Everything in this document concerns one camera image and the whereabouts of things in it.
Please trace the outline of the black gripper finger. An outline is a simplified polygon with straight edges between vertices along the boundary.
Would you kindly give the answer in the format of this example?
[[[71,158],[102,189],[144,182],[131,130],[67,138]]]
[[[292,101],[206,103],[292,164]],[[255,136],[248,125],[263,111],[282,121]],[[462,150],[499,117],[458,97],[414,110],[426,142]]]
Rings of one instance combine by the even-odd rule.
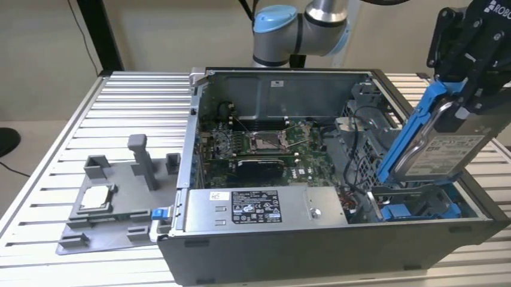
[[[458,51],[463,33],[466,7],[444,7],[438,14],[426,64],[444,83],[459,83],[466,78],[470,60]]]
[[[439,133],[462,133],[468,128],[480,128],[490,133],[500,133],[510,124],[510,60],[494,60],[499,42],[488,44],[483,52],[470,48],[480,22],[470,28],[463,20],[463,33],[458,51],[470,60],[466,78],[459,91],[451,91],[444,100],[454,105],[439,117],[435,130]]]

